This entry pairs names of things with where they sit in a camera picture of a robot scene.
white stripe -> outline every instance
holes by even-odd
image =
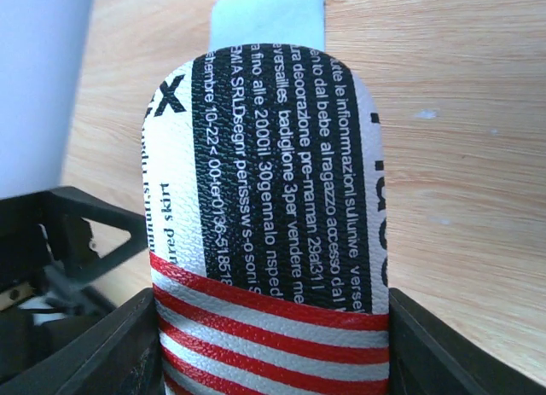
[[[189,320],[158,303],[157,311],[170,324],[186,334],[221,346],[225,350],[237,352],[247,357],[259,359],[279,367],[302,374],[319,376],[330,380],[385,380],[389,375],[388,363],[375,365],[354,365],[349,363],[331,363],[317,359],[276,350],[268,346],[226,334],[214,328]]]
[[[174,380],[179,386],[184,388],[186,391],[190,391],[196,395],[223,395],[221,392],[218,392],[208,386],[204,386],[199,382],[192,380],[188,376],[180,373],[177,369],[174,369],[167,361],[163,361],[163,371],[165,374],[169,375],[172,380]]]
[[[383,160],[381,145],[381,126],[372,124],[371,113],[376,112],[374,101],[368,90],[355,73],[352,73],[357,95],[358,118],[360,119],[360,140],[364,167],[364,187],[366,194],[366,217],[368,225],[369,277],[372,287],[372,313],[388,314],[389,290],[383,284],[381,268],[386,250],[380,243],[379,229],[386,217],[386,210],[378,211],[377,181],[385,175],[375,170],[375,162]]]
[[[271,395],[316,394],[316,392],[294,388],[293,386],[285,385],[280,382],[264,378],[263,376],[252,374],[243,369],[232,367],[225,363],[220,363],[219,361],[215,361],[209,357],[204,357],[197,352],[193,352],[188,348],[180,346],[175,340],[163,332],[160,332],[160,341],[161,345],[172,352],[175,356],[182,359],[185,363],[188,363],[197,369],[201,369],[202,371],[208,372],[211,375],[215,375],[218,378],[230,380],[247,388],[251,388],[254,391]]]
[[[148,203],[146,207],[151,208],[150,212],[146,211],[147,215],[151,213],[153,226],[153,239],[148,230],[150,250],[165,259],[171,258],[172,262],[176,260],[184,269],[206,276],[194,155],[193,65],[193,61],[186,62],[165,79],[171,85],[176,76],[184,76],[174,95],[185,112],[175,113],[167,104],[162,115],[154,116],[163,99],[160,90],[155,92],[142,133],[148,156],[142,160],[142,179],[144,201]]]
[[[193,290],[163,276],[155,269],[152,269],[152,281],[162,290],[188,304],[272,333],[330,346],[349,348],[386,348],[388,346],[387,331],[352,331],[274,316]]]

letter x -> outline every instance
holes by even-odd
[[[174,96],[174,91],[177,90],[178,86],[180,85],[180,81],[184,79],[184,76],[185,75],[178,75],[175,77],[171,86],[167,85],[166,81],[163,81],[160,86],[163,99],[155,110],[154,116],[162,115],[167,107],[167,104],[171,105],[171,108],[175,113],[186,112],[186,108],[183,107],[182,103],[180,103],[180,101]]]

wooden surface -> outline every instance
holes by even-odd
[[[142,116],[206,51],[214,1],[96,0],[65,183],[142,212]],[[327,52],[380,109],[391,285],[546,384],[546,0],[327,0],[326,14]],[[144,253],[96,285],[121,303],[149,283]]]

